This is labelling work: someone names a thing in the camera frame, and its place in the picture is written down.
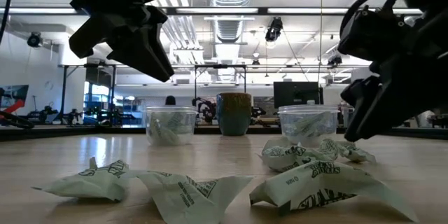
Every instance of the black monitor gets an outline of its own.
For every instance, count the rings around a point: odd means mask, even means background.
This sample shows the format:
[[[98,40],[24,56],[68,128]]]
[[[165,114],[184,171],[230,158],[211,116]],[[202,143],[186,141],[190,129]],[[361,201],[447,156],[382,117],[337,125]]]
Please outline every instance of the black monitor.
[[[323,104],[323,88],[317,82],[274,82],[274,107]]]

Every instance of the workbench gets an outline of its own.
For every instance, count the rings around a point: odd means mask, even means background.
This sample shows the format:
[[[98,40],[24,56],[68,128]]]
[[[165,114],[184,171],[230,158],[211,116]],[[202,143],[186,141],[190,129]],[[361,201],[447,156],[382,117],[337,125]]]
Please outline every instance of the workbench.
[[[255,178],[227,208],[222,223],[408,223],[406,217],[381,202],[355,197],[325,207],[280,218],[275,206],[250,206],[249,193],[276,173],[265,167],[260,153],[270,135],[225,137],[197,135],[192,144],[148,146],[146,136],[99,134],[0,143],[1,223],[164,223],[148,190],[135,178],[120,202],[58,197],[32,190],[88,167],[122,159],[131,169],[187,174],[196,181],[231,175]],[[421,223],[448,223],[448,141],[376,136],[358,146],[379,164],[352,164],[398,191]]]

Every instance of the ceramic pot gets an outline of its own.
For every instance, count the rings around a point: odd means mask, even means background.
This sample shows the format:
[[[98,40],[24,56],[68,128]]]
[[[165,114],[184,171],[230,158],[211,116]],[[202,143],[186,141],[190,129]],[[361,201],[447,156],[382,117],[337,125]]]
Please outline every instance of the ceramic pot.
[[[243,136],[251,124],[252,96],[221,93],[216,96],[216,117],[224,136]]]

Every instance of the person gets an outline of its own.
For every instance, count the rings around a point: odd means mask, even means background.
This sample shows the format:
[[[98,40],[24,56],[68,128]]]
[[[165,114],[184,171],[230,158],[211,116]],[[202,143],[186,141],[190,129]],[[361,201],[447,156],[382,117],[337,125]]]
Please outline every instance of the person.
[[[165,99],[165,105],[176,105],[176,98],[172,95],[167,96]]]

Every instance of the clear plastic cup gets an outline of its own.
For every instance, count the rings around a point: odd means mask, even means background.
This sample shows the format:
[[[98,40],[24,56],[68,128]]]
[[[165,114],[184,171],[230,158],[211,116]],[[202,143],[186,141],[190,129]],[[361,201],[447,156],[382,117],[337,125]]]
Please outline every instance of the clear plastic cup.
[[[193,106],[151,106],[146,108],[146,136],[153,146],[189,144],[195,131]]]
[[[297,105],[279,108],[281,133],[293,144],[317,147],[337,128],[336,106]]]

